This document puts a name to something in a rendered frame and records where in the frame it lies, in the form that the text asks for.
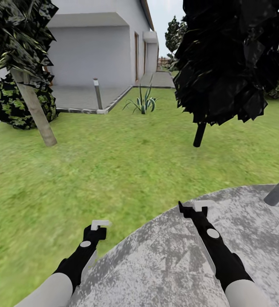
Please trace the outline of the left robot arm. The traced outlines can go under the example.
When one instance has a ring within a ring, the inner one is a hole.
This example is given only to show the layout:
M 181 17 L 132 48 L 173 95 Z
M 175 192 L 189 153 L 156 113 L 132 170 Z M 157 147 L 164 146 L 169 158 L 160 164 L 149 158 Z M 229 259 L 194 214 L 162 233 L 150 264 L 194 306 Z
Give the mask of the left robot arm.
M 100 226 L 110 224 L 110 220 L 92 220 L 91 226 L 83 231 L 79 249 L 62 260 L 54 274 L 14 307 L 65 307 L 76 287 L 96 263 L 96 245 L 99 240 L 106 239 L 106 228 Z

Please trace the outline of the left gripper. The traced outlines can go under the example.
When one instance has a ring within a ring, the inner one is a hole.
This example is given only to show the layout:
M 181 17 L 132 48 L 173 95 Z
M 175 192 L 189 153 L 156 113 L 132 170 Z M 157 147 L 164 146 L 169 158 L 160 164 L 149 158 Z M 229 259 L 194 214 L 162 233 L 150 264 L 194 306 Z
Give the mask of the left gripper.
M 90 235 L 94 235 L 97 240 L 105 240 L 106 239 L 106 228 L 101 228 L 99 227 L 99 229 L 97 229 L 96 231 L 91 231 L 91 227 L 85 227 L 84 231 L 83 231 L 83 239 L 85 239 L 86 237 L 90 236 Z

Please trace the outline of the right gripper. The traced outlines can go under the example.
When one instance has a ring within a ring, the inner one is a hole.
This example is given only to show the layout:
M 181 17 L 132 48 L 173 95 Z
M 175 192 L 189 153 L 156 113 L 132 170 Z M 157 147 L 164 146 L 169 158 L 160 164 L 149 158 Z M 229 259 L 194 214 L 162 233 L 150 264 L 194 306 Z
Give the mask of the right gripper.
M 193 220 L 193 223 L 195 225 L 195 222 L 200 218 L 207 219 L 207 207 L 202 207 L 202 211 L 196 212 L 193 207 L 183 207 L 181 202 L 179 201 L 179 210 L 180 213 L 183 213 L 183 216 L 185 218 L 191 218 Z

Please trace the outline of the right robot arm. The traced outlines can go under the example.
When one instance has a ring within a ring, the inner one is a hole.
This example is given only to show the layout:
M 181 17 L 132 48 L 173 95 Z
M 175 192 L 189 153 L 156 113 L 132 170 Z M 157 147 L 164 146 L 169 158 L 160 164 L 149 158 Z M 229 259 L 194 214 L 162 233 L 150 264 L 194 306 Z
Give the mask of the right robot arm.
M 232 253 L 219 232 L 207 220 L 208 207 L 212 200 L 195 200 L 193 207 L 183 207 L 179 201 L 180 213 L 191 218 L 200 234 L 199 245 L 231 307 L 273 307 L 247 274 L 240 257 Z

